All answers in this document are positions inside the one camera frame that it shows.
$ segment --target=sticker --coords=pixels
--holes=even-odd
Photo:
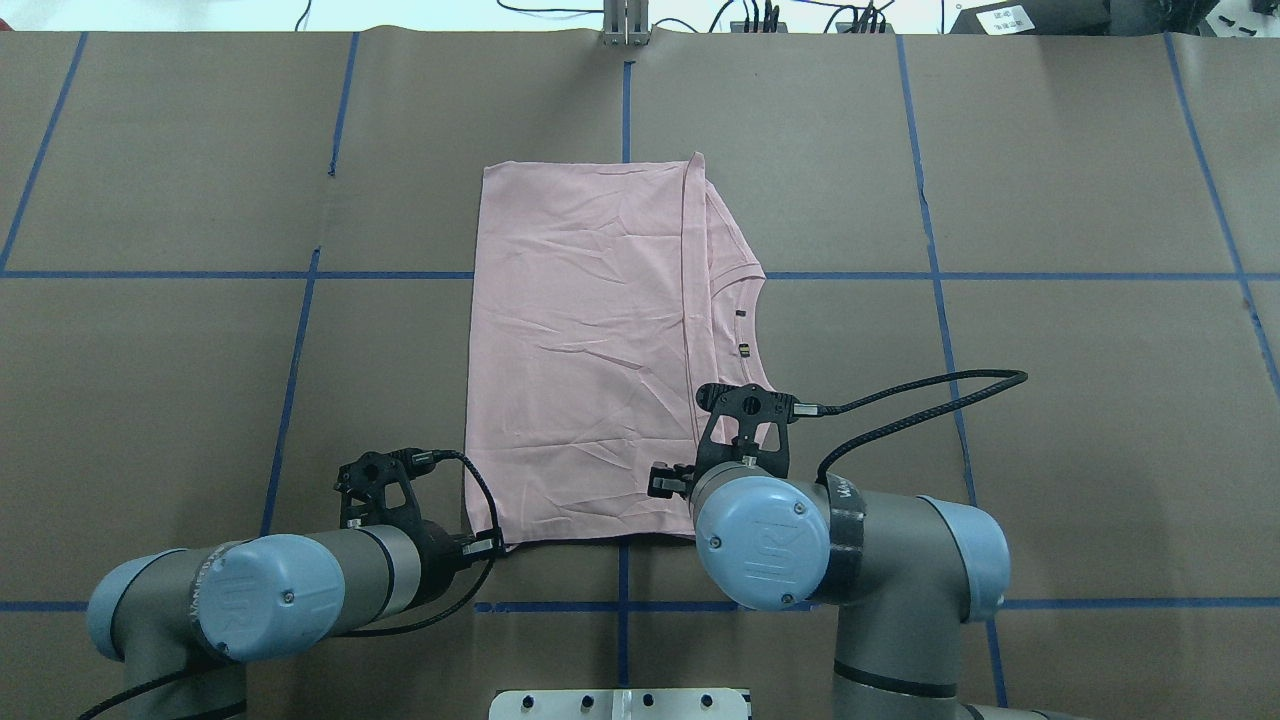
[[[977,17],[978,22],[982,23],[982,29],[987,31],[987,35],[1012,35],[1015,32],[1036,29],[1036,23],[1032,22],[1030,15],[1027,14],[1027,10],[1021,5],[987,10],[986,13],[978,13]]]

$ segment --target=pink fabric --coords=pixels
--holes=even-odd
[[[699,386],[768,387],[763,284],[701,155],[486,168],[466,450],[506,539],[690,534],[684,501],[646,496],[649,466],[692,462]],[[466,500],[488,528],[472,484]]]

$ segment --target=white bracket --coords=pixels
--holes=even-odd
[[[649,45],[649,0],[604,0],[605,45]]]
[[[507,691],[489,720],[751,720],[750,697],[730,688]]]

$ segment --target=blue joint cap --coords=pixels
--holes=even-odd
[[[141,575],[156,560],[160,560],[165,555],[182,552],[183,550],[187,548],[175,547],[122,562],[108,573],[97,583],[97,587],[93,588],[93,594],[88,598],[88,610],[84,612],[84,623],[88,625],[88,639],[93,642],[93,647],[108,660],[124,660],[124,656],[120,655],[115,647],[115,642],[111,639],[111,625],[115,623],[115,609],[120,606],[120,600],[124,597],[125,591],[129,589],[129,585],[133,584],[133,579]]]
[[[1009,589],[1009,543],[1005,532],[991,515],[972,505],[919,496],[938,511],[960,548],[969,577],[969,616],[965,623],[980,623],[996,616]]]
[[[209,644],[238,662],[296,655],[342,612],[347,583],[329,548],[302,536],[266,536],[214,561],[196,620]]]
[[[764,475],[712,492],[694,534],[707,574],[753,610],[786,610],[813,594],[831,557],[831,529],[813,498]]]

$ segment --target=black strap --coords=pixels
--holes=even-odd
[[[827,574],[809,596],[815,602],[845,605],[852,598],[854,583],[863,566],[863,520],[867,503],[854,483],[831,475],[827,486],[831,505],[831,555]]]
[[[899,678],[886,678],[884,675],[877,675],[876,673],[868,673],[867,670],[859,670],[858,667],[845,665],[838,660],[836,661],[836,674],[860,685],[891,693],[932,698],[951,698],[956,696],[955,683],[942,685],[934,683],[916,683],[914,680],[902,680]]]
[[[183,715],[182,717],[174,717],[174,720],[227,720],[228,717],[236,717],[246,711],[248,711],[248,703],[242,700],[228,705],[227,707],[207,710],[196,715]]]

